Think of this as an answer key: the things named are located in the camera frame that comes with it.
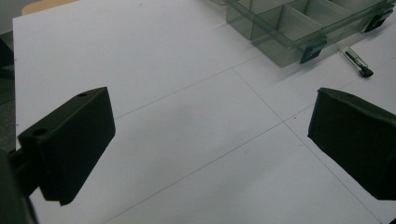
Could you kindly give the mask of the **clear pen with black cap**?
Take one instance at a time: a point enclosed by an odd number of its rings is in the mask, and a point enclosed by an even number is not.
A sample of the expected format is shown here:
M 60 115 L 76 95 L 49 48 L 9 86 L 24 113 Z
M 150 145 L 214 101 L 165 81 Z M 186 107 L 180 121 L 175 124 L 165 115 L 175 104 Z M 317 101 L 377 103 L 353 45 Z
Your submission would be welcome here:
M 361 77 L 369 78 L 374 74 L 368 64 L 351 47 L 343 47 L 340 52 L 358 70 Z

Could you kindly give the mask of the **light wooden board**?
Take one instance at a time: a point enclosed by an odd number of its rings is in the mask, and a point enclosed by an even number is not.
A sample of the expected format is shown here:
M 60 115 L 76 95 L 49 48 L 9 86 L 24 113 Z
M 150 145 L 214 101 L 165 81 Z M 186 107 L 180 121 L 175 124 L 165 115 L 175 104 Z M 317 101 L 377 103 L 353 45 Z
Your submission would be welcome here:
M 22 15 L 29 15 L 42 10 L 59 7 L 66 4 L 77 2 L 77 0 L 39 0 L 28 4 L 21 10 Z

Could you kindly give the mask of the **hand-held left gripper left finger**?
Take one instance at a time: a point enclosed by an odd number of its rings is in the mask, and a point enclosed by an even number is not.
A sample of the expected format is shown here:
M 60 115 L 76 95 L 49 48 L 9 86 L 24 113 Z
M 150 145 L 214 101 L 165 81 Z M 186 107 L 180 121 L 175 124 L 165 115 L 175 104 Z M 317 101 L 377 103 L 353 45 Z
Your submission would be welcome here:
M 40 189 L 47 201 L 71 203 L 115 132 L 106 87 L 74 96 L 18 135 L 11 160 L 22 193 Z

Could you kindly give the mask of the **clear plastic compartment organizer box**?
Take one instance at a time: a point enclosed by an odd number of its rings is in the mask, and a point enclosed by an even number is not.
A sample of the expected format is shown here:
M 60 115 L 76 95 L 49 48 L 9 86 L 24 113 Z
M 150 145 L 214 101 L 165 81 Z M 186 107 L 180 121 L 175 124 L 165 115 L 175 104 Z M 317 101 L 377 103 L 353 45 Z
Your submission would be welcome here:
M 226 21 L 280 67 L 307 63 L 321 51 L 380 27 L 396 0 L 210 0 Z

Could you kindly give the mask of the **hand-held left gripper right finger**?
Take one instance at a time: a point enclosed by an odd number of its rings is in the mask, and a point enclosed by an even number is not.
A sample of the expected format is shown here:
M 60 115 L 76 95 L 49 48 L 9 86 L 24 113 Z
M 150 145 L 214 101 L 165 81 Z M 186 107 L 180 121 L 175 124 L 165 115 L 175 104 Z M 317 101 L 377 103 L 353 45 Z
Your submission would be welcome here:
M 353 94 L 321 88 L 308 137 L 373 197 L 396 201 L 396 115 Z

